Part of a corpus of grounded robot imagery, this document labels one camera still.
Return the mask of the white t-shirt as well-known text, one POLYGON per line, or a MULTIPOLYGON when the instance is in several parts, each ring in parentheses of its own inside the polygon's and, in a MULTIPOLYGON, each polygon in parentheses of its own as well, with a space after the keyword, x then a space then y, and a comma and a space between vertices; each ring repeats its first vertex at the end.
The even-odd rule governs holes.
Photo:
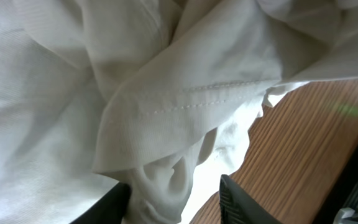
POLYGON ((249 128, 307 83, 358 78, 358 1, 0 1, 0 223, 186 223, 249 128))

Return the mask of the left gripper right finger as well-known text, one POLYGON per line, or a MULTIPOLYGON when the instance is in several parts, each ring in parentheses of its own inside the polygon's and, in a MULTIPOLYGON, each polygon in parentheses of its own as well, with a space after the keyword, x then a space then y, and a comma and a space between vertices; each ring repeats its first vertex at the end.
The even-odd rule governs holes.
POLYGON ((228 175, 219 183, 221 224, 281 224, 228 175))

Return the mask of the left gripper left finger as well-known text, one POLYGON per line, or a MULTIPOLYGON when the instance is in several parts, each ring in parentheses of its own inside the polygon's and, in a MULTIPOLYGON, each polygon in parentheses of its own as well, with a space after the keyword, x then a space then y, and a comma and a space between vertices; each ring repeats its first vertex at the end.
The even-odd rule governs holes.
POLYGON ((121 224, 130 197, 130 186, 119 182, 70 224, 121 224))

